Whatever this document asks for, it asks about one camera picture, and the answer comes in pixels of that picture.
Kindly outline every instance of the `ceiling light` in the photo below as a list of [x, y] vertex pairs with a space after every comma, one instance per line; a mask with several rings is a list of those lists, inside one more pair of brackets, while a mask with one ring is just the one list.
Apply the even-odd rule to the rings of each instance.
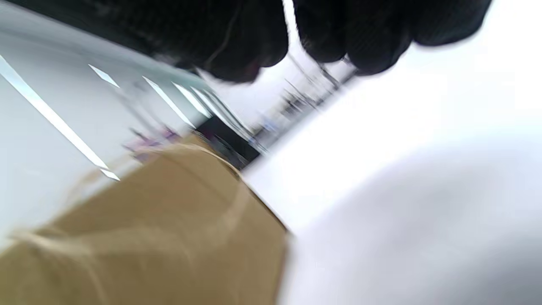
[[186, 99], [192, 104], [192, 106], [196, 108], [197, 111], [199, 111], [201, 114], [203, 114], [204, 116], [208, 118], [211, 117], [211, 114], [207, 111], [207, 109], [203, 107], [203, 105], [198, 101], [198, 99], [190, 91], [188, 91], [181, 85], [177, 85], [174, 82], [172, 83], [175, 85], [177, 89], [179, 89], [179, 91], [184, 95], [184, 97], [186, 97]]
[[158, 93], [158, 95], [166, 102], [166, 104], [173, 109], [173, 111], [188, 125], [195, 128], [194, 124], [192, 124], [188, 118], [184, 115], [184, 113], [175, 105], [175, 103], [167, 96], [167, 94], [160, 88], [157, 84], [155, 84], [152, 80], [143, 77], [149, 85]]
[[45, 101], [22, 79], [9, 63], [0, 55], [0, 74], [19, 93], [43, 115], [58, 131], [63, 134], [80, 152], [83, 153], [92, 163], [102, 169], [108, 169], [107, 165], [97, 154], [56, 114], [56, 112], [45, 103]]

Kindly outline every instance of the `gloved hand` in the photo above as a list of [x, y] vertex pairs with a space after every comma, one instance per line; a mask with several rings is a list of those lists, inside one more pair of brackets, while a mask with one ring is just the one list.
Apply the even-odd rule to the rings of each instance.
[[301, 42], [319, 62], [348, 54], [360, 74], [393, 66], [412, 41], [457, 42], [475, 33], [491, 0], [293, 0]]
[[[233, 82], [254, 81], [288, 52], [282, 0], [79, 0], [178, 67]], [[412, 41], [467, 38], [491, 0], [293, 0], [299, 35], [318, 62], [346, 54], [370, 75], [393, 66]]]

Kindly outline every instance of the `black object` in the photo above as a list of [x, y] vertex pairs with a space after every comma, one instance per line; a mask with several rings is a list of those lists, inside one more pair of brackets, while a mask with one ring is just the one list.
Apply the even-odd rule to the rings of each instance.
[[237, 169], [243, 169], [260, 155], [244, 138], [216, 116], [206, 120], [196, 131], [209, 140], [210, 145]]

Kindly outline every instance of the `glove finger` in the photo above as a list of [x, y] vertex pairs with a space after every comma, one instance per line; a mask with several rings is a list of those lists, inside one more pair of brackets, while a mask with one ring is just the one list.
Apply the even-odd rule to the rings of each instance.
[[359, 75], [390, 68], [410, 46], [402, 1], [346, 0], [346, 11], [346, 51]]
[[491, 0], [415, 0], [411, 16], [414, 40], [440, 46], [463, 40], [480, 29]]
[[260, 0], [259, 17], [262, 43], [262, 66], [279, 63], [288, 53], [288, 29], [282, 0]]
[[301, 44], [318, 62], [344, 57], [344, 0], [294, 0]]

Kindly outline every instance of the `cardboard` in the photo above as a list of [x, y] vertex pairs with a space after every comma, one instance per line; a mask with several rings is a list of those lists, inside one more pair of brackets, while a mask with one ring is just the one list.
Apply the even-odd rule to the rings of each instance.
[[215, 156], [168, 150], [2, 253], [0, 303], [273, 304], [286, 234]]

